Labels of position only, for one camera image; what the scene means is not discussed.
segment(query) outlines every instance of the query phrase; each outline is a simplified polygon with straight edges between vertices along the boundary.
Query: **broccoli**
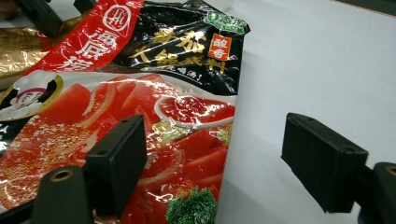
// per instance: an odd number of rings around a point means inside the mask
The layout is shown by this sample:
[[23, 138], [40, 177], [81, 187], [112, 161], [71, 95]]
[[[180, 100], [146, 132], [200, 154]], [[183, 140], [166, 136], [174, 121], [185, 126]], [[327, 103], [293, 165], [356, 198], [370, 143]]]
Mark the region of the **broccoli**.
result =
[[191, 189], [186, 200], [178, 196], [169, 202], [166, 221], [170, 224], [213, 224], [215, 223], [218, 203], [208, 189]]

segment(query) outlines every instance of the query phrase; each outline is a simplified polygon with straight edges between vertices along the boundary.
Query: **green label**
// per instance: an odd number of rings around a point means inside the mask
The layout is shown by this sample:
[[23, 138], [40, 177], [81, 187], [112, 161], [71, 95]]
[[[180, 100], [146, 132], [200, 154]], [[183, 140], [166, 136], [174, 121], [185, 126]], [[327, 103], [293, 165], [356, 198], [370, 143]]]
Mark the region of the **green label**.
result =
[[204, 22], [213, 25], [221, 31], [228, 31], [239, 35], [245, 34], [246, 23], [236, 17], [209, 11], [207, 12]]

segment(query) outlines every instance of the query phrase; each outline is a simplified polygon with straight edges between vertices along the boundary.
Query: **gold packaging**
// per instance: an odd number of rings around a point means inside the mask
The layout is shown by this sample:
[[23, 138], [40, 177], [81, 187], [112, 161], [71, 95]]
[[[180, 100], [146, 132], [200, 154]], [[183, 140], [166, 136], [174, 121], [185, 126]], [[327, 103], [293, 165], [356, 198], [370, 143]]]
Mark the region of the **gold packaging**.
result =
[[0, 28], [0, 90], [7, 89], [26, 70], [40, 61], [86, 14], [64, 21], [55, 38], [43, 35], [35, 27]]

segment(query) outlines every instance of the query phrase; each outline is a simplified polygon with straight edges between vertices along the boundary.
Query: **food package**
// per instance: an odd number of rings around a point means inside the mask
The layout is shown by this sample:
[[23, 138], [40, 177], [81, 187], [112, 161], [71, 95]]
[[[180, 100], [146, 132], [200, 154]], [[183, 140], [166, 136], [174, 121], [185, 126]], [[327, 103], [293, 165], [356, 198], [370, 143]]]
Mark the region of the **food package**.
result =
[[248, 32], [203, 1], [100, 0], [0, 97], [3, 211], [140, 114], [146, 167], [122, 217], [96, 221], [214, 223]]

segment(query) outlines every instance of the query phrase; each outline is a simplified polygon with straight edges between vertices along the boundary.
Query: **white table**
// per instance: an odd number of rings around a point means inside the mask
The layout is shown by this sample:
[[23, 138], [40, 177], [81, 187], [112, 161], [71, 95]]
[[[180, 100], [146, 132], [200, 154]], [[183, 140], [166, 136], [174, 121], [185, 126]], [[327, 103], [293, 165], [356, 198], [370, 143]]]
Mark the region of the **white table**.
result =
[[[63, 19], [78, 14], [70, 2], [52, 1]], [[357, 223], [357, 204], [324, 214], [280, 159], [286, 115], [318, 119], [370, 151], [371, 168], [396, 162], [396, 19], [330, 0], [235, 0], [227, 13], [251, 33], [217, 223]]]

